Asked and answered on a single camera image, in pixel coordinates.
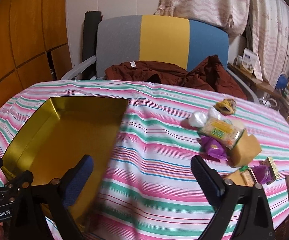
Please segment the clear rice cracker packet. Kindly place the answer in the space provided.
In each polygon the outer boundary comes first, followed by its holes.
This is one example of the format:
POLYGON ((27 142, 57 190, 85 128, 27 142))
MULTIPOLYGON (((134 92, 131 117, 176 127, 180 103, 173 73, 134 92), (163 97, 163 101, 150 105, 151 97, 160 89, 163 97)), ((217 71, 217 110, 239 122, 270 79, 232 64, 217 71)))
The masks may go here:
POLYGON ((258 183, 252 169, 246 165, 237 169, 233 173, 230 173, 229 175, 225 177, 225 179, 230 179, 236 185, 240 185, 240 186, 253 187, 253 185, 258 183))

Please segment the purple snack packet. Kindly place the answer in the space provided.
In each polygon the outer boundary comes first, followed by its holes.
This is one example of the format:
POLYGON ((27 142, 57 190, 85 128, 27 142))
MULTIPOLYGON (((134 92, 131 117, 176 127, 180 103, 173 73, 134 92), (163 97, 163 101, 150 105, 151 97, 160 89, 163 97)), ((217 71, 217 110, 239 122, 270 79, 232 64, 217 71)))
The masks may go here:
POLYGON ((220 142, 205 135, 202 135, 200 140, 207 155, 218 160, 228 161, 226 150, 220 142))
POLYGON ((259 165, 251 167, 252 172, 255 175, 256 180, 260 184, 267 184, 271 181, 271 172, 269 170, 269 167, 266 165, 259 165))

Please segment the green cream small box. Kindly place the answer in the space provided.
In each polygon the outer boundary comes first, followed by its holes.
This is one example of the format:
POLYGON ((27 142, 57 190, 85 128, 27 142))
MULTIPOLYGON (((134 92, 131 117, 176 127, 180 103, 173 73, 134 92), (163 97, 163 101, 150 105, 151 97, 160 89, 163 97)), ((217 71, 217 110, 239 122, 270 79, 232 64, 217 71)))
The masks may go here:
POLYGON ((266 183, 267 185, 272 184, 274 181, 276 181, 277 179, 279 179, 280 175, 279 175, 279 171, 278 168, 276 166, 276 163, 273 159, 273 157, 267 157, 264 161, 263 161, 263 165, 266 165, 269 168, 269 172, 270 172, 270 179, 269 181, 266 183))

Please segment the tan sponge cake bun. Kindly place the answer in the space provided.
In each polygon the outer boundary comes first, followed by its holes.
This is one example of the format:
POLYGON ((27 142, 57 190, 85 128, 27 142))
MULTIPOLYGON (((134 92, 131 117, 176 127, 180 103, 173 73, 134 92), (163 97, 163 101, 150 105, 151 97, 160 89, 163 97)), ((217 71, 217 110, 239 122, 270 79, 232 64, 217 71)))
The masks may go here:
POLYGON ((227 153, 232 166, 241 167, 248 165, 261 151, 257 138, 253 134, 248 135, 245 129, 235 146, 227 150, 227 153))

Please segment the yellow green cracker packet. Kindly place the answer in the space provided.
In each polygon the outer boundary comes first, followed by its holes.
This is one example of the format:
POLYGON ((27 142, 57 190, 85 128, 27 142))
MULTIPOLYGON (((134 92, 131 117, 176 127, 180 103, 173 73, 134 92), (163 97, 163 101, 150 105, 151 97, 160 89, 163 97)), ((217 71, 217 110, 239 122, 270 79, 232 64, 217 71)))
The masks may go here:
POLYGON ((229 150, 232 150, 243 135, 244 129, 223 120, 210 117, 199 131, 203 135, 219 141, 229 150))

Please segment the yellow striped sock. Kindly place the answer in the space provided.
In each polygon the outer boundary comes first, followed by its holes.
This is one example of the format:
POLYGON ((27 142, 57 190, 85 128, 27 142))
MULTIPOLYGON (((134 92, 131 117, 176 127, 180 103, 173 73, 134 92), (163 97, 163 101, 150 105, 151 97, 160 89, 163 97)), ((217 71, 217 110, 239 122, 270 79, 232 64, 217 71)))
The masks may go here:
POLYGON ((217 102, 214 108, 223 115, 232 115, 236 112, 237 103, 234 99, 224 99, 217 102))

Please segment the gold metal tin box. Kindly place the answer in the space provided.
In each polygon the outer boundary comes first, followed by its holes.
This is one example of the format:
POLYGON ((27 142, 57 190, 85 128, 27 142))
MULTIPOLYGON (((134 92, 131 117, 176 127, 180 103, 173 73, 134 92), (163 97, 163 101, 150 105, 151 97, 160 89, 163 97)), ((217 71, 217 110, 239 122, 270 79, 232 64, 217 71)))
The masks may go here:
POLYGON ((34 185, 62 177, 88 154, 93 172, 69 211, 81 230, 106 172, 128 107, 127 99, 100 96, 49 98, 20 128, 3 156, 8 180, 29 170, 34 185))

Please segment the striped pink green tablecloth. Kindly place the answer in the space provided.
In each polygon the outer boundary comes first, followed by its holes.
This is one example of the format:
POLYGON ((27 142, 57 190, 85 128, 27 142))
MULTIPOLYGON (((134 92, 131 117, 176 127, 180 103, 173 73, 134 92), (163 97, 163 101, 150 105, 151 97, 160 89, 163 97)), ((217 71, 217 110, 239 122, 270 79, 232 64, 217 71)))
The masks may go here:
POLYGON ((129 102, 97 198, 91 238, 197 239, 213 216, 191 169, 202 152, 185 124, 223 94, 125 81, 53 81, 33 85, 0 108, 0 156, 49 98, 105 96, 129 102))

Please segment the white plastic wrapped ball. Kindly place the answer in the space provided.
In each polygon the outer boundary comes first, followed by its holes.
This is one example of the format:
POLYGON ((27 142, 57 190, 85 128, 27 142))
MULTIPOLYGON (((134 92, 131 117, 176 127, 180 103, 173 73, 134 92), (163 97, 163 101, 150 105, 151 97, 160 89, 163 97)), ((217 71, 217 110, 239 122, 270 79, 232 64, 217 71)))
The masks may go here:
POLYGON ((188 119, 188 123, 192 127, 202 128, 205 125, 207 119, 208 116, 205 113, 196 111, 191 114, 190 118, 188 119))

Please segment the wooden wardrobe panels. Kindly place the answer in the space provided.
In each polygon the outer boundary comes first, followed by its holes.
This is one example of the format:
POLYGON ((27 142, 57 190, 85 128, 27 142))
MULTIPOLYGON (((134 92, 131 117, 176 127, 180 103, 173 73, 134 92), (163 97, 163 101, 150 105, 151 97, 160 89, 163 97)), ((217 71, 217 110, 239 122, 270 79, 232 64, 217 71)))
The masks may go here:
POLYGON ((0 0, 0 108, 39 82, 72 69, 66 0, 0 0))

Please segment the wooden side desk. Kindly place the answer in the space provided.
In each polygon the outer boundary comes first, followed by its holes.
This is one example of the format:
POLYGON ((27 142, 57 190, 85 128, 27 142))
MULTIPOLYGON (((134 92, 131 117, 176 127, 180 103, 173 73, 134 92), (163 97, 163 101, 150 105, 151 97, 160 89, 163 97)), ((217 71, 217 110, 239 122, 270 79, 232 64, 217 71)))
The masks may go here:
POLYGON ((237 77, 243 80, 243 82, 247 86, 253 86, 257 90, 267 93, 269 96, 274 98, 275 100, 279 100, 282 104, 289 110, 289 102, 282 96, 282 93, 275 88, 273 88, 270 84, 265 81, 257 80, 253 75, 250 73, 240 69, 236 65, 228 64, 227 70, 230 70, 232 73, 236 74, 237 77))

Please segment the maroon red garment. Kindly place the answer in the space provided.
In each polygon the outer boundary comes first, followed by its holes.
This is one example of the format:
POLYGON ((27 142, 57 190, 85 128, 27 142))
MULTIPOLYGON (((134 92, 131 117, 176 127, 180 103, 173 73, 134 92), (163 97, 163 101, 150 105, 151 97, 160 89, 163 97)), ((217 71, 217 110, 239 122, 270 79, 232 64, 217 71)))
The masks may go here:
POLYGON ((208 56, 193 70, 158 61, 132 61, 105 70, 107 80, 143 81, 227 94, 247 99, 240 85, 225 70, 217 55, 208 56))

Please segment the white blue product box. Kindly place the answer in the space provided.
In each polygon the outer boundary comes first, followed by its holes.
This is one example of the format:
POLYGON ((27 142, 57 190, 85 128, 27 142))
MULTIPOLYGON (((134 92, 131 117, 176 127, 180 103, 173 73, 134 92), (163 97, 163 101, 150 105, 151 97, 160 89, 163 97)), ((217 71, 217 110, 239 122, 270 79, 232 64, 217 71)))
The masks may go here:
POLYGON ((252 74, 257 62, 257 54, 253 51, 245 48, 240 63, 240 67, 243 68, 248 73, 252 74))

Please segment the black rolled mat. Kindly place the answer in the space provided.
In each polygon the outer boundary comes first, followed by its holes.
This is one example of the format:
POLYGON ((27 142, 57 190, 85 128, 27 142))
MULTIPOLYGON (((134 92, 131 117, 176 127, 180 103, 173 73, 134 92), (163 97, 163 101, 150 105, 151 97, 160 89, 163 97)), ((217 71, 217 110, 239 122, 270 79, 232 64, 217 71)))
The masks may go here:
POLYGON ((96 55, 97 30, 102 18, 100 11, 88 11, 85 13, 81 53, 82 62, 96 55))

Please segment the grey yellow blue chair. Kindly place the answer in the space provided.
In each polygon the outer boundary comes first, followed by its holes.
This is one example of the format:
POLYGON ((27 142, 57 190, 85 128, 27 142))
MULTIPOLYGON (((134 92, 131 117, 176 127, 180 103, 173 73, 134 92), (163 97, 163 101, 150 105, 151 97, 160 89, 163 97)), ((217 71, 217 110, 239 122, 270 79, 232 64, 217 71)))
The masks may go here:
POLYGON ((103 20, 98 25, 96 55, 68 71, 62 80, 72 80, 89 66, 95 79, 103 79, 112 65, 132 61, 159 61, 191 71, 208 56, 217 55, 225 70, 258 103, 256 94, 242 79, 227 70, 228 34, 223 30, 185 18, 131 15, 103 20))

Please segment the pink patterned curtain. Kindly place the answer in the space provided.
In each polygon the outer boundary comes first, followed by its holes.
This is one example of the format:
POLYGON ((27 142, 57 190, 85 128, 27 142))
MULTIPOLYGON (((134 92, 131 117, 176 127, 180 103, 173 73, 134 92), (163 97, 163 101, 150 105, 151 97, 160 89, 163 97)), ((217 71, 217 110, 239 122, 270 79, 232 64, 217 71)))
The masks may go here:
POLYGON ((205 22, 229 37, 242 35, 250 25, 256 78, 275 86, 285 71, 289 6, 284 0, 160 0, 156 14, 205 22))

